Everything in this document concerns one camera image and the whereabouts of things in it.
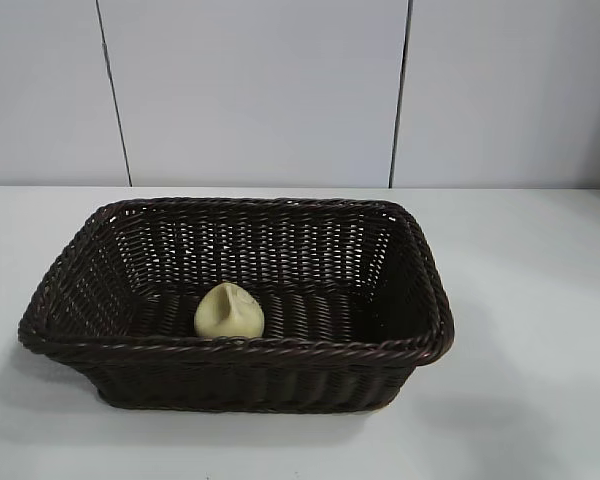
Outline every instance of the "white wall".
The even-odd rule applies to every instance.
[[[134,185],[388,182],[407,0],[102,0]]]
[[[0,184],[126,183],[95,3],[0,0]]]
[[[396,186],[600,186],[600,0],[415,0]]]

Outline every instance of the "woven pattern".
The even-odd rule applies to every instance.
[[[263,338],[203,339],[222,281],[265,313]],[[380,201],[151,199],[100,208],[44,276],[20,341],[125,408],[380,408],[453,341],[433,257]]]

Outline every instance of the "white table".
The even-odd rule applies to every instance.
[[[101,204],[383,198],[421,223],[456,343],[373,414],[130,412],[16,326]],[[0,479],[600,479],[600,192],[0,188]]]

